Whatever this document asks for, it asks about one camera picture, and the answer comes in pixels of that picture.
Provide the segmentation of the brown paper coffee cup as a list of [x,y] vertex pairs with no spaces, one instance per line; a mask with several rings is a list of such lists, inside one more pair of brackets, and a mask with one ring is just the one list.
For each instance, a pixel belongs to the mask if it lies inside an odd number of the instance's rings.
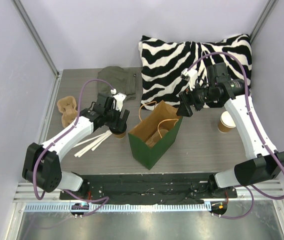
[[114,136],[117,138],[117,139],[122,139],[124,138],[126,135],[126,132],[123,132],[123,133],[120,133],[120,134],[114,134]]

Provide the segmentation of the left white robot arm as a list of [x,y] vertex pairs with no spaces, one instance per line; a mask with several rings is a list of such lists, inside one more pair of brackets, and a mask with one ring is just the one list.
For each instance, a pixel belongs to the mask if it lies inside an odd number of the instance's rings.
[[127,129],[129,111],[123,109],[126,95],[98,95],[92,108],[83,109],[79,118],[53,138],[42,144],[32,143],[26,150],[22,177],[47,193],[55,189],[69,190],[81,200],[88,195],[88,186],[82,176],[61,170],[60,163],[66,154],[84,137],[102,126],[113,134]]

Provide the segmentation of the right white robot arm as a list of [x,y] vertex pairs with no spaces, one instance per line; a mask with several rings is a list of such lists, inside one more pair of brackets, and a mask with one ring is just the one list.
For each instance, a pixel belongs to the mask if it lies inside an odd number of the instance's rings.
[[197,83],[198,72],[184,69],[181,78],[188,87],[179,93],[178,116],[191,117],[191,106],[200,111],[204,104],[217,101],[230,114],[240,134],[247,160],[233,168],[210,176],[207,190],[212,197],[220,197],[228,187],[250,186],[276,178],[284,166],[284,151],[279,152],[268,138],[256,112],[252,98],[245,94],[245,82],[231,79],[225,63],[207,67],[209,83]]

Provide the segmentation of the brown paper cups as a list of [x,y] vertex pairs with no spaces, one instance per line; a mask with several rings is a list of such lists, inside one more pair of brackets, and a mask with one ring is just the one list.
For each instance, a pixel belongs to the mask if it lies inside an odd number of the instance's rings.
[[220,121],[218,123],[218,130],[221,133],[228,133],[234,128],[236,128],[236,124],[233,118],[231,117],[228,111],[224,111],[221,114]]

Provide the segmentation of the green paper gift bag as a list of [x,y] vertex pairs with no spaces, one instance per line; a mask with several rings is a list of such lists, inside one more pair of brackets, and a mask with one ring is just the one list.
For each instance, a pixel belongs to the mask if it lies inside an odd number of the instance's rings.
[[153,101],[152,113],[129,133],[132,156],[142,166],[150,170],[175,142],[183,118],[177,109],[164,101]]

